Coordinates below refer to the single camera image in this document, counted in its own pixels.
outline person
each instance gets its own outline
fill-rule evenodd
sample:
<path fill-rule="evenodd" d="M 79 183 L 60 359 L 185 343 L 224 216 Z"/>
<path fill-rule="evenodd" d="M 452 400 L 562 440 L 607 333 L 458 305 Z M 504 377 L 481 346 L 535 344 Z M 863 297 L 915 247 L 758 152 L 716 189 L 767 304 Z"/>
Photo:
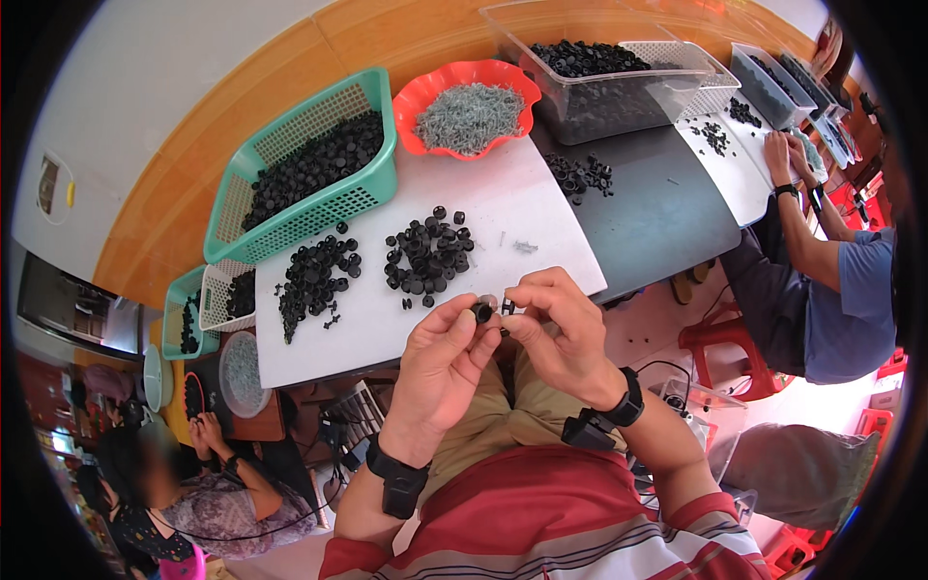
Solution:
<path fill-rule="evenodd" d="M 173 458 L 142 430 L 118 427 L 100 437 L 100 467 L 126 505 L 146 509 L 159 526 L 230 560 L 263 554 L 313 531 L 310 504 L 286 483 L 274 481 L 256 458 L 234 452 L 214 413 L 191 419 L 189 431 L 204 467 L 201 476 L 183 482 Z M 218 473 L 207 467 L 212 452 L 225 463 Z M 305 469 L 303 475 L 308 479 Z"/>
<path fill-rule="evenodd" d="M 816 238 L 800 210 L 799 194 L 790 190 L 790 163 L 808 191 L 818 186 L 802 142 L 771 132 L 764 156 L 779 193 L 765 218 L 744 228 L 741 243 L 719 258 L 744 324 L 774 370 L 816 384 L 859 379 L 896 348 L 893 228 L 851 230 L 822 195 L 818 220 L 828 240 Z M 892 142 L 886 160 L 886 190 L 896 213 L 905 177 Z"/>
<path fill-rule="evenodd" d="M 144 509 L 120 502 L 110 484 L 92 465 L 77 469 L 77 488 L 87 506 L 101 515 L 110 537 L 127 562 L 145 575 L 153 574 L 155 560 L 184 561 L 193 556 L 193 547 L 174 530 L 159 530 Z"/>
<path fill-rule="evenodd" d="M 660 520 L 641 505 L 622 454 L 565 445 L 562 409 L 525 400 L 575 399 L 571 407 L 610 411 L 630 395 L 625 373 L 604 353 L 600 310 L 567 273 L 529 274 L 506 297 L 524 313 L 478 326 L 470 309 L 477 297 L 462 294 L 412 330 L 371 443 L 377 451 L 344 492 L 319 577 L 769 578 L 700 444 L 655 395 L 643 391 L 640 416 L 618 429 L 621 445 L 653 472 Z M 549 318 L 550 334 L 541 326 Z M 520 344 L 508 412 L 490 364 L 500 327 Z M 421 482 L 393 482 L 388 492 L 374 472 L 383 461 L 404 473 L 431 465 L 429 480 L 438 482 L 422 491 L 419 529 L 399 556 L 392 543 L 405 521 L 395 515 L 408 517 L 399 506 L 411 499 L 401 492 Z"/>

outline orange wavy bowl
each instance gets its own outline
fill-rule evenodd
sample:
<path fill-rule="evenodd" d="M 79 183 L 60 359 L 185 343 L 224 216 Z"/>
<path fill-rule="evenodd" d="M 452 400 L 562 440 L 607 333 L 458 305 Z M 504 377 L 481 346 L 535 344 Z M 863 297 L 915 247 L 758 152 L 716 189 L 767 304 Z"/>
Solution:
<path fill-rule="evenodd" d="M 519 113 L 520 135 L 501 136 L 490 141 L 479 155 L 466 157 L 449 148 L 426 149 L 422 139 L 413 135 L 413 128 L 417 125 L 416 116 L 434 102 L 442 91 L 456 84 L 481 83 L 486 85 L 498 84 L 506 88 L 513 88 L 522 94 L 525 100 L 525 109 Z M 393 117 L 396 121 L 396 133 L 399 134 L 406 150 L 414 155 L 433 153 L 435 155 L 450 155 L 462 161 L 473 161 L 486 155 L 487 151 L 500 143 L 510 139 L 528 136 L 532 130 L 532 105 L 541 100 L 541 91 L 522 69 L 512 66 L 502 60 L 461 60 L 450 62 L 441 69 L 416 77 L 403 87 L 403 90 L 393 98 Z"/>

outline black wrist sensor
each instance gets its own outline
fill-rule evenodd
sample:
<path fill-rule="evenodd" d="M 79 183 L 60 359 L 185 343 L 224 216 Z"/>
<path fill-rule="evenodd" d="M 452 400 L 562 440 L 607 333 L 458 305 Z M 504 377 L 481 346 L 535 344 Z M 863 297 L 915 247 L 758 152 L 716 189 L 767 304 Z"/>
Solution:
<path fill-rule="evenodd" d="M 370 435 L 368 440 L 367 468 L 383 478 L 383 513 L 399 520 L 408 520 L 416 510 L 419 494 L 429 480 L 432 463 L 420 469 L 410 467 L 380 451 L 376 433 Z"/>
<path fill-rule="evenodd" d="M 619 404 L 605 412 L 584 408 L 580 411 L 579 417 L 567 418 L 564 421 L 564 431 L 561 433 L 564 443 L 584 449 L 609 451 L 615 445 L 609 433 L 616 427 L 628 427 L 638 420 L 644 410 L 638 373 L 629 367 L 621 367 L 619 370 L 625 375 L 625 381 L 628 383 L 628 392 L 623 395 Z"/>

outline hand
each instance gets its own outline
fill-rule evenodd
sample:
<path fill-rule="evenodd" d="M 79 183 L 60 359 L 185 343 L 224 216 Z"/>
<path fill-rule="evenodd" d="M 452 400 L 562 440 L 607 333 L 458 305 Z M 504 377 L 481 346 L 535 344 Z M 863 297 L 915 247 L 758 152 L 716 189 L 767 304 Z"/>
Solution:
<path fill-rule="evenodd" d="M 793 164 L 793 168 L 803 178 L 807 186 L 815 187 L 818 184 L 818 179 L 815 178 L 812 168 L 809 167 L 809 161 L 806 158 L 806 146 L 803 144 L 803 140 L 788 133 L 784 133 L 784 135 L 786 135 L 786 146 L 790 150 L 790 162 Z"/>
<path fill-rule="evenodd" d="M 764 137 L 764 160 L 770 170 L 773 186 L 786 186 L 793 182 L 790 178 L 790 151 L 786 135 L 780 131 L 771 131 Z"/>
<path fill-rule="evenodd" d="M 200 418 L 191 418 L 187 429 L 190 431 L 190 442 L 193 444 L 193 448 L 197 450 L 197 457 L 203 461 L 208 460 L 211 457 L 210 444 L 206 443 L 203 423 L 200 422 Z"/>
<path fill-rule="evenodd" d="M 197 419 L 201 421 L 200 428 L 202 429 L 202 440 L 221 457 L 223 451 L 228 449 L 228 445 L 226 445 L 226 441 L 223 440 L 223 428 L 219 424 L 219 419 L 216 418 L 216 414 L 200 413 L 197 415 Z"/>
<path fill-rule="evenodd" d="M 415 468 L 434 455 L 445 432 L 464 416 L 477 381 L 499 345 L 499 315 L 477 328 L 473 294 L 438 306 L 409 334 L 380 448 Z"/>
<path fill-rule="evenodd" d="M 563 268 L 522 277 L 519 286 L 506 289 L 506 297 L 525 312 L 504 317 L 502 325 L 525 347 L 544 382 L 599 411 L 619 404 L 628 384 L 603 350 L 602 312 Z M 554 338 L 541 328 L 549 319 L 560 327 Z"/>

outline red plastic stool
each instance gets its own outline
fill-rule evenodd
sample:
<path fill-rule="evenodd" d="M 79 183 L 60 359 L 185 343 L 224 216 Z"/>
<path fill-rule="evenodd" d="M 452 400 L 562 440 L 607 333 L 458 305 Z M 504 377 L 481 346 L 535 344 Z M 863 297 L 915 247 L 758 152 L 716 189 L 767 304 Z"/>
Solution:
<path fill-rule="evenodd" d="M 864 409 L 860 413 L 860 422 L 857 423 L 857 433 L 860 435 L 869 435 L 874 431 L 880 432 L 880 442 L 876 446 L 876 453 L 880 455 L 883 452 L 883 444 L 886 443 L 886 435 L 889 434 L 889 430 L 892 427 L 892 411 Z"/>
<path fill-rule="evenodd" d="M 766 399 L 772 394 L 779 393 L 783 390 L 783 384 L 773 379 L 773 371 L 767 368 L 767 362 L 760 355 L 751 335 L 748 334 L 744 321 L 738 317 L 733 320 L 726 320 L 718 324 L 712 322 L 726 312 L 740 312 L 738 305 L 735 303 L 725 303 L 709 315 L 705 320 L 691 327 L 686 327 L 680 331 L 677 339 L 680 349 L 687 349 L 693 355 L 696 361 L 696 370 L 699 372 L 700 384 L 712 389 L 712 378 L 709 376 L 709 367 L 705 363 L 705 352 L 703 348 L 713 344 L 723 344 L 731 342 L 739 345 L 748 355 L 750 368 L 745 372 L 751 377 L 751 385 L 747 393 L 734 395 L 736 399 L 744 401 L 757 401 Z"/>
<path fill-rule="evenodd" d="M 780 535 L 764 549 L 764 562 L 775 579 L 815 557 L 815 550 L 793 530 L 792 526 L 784 525 Z"/>

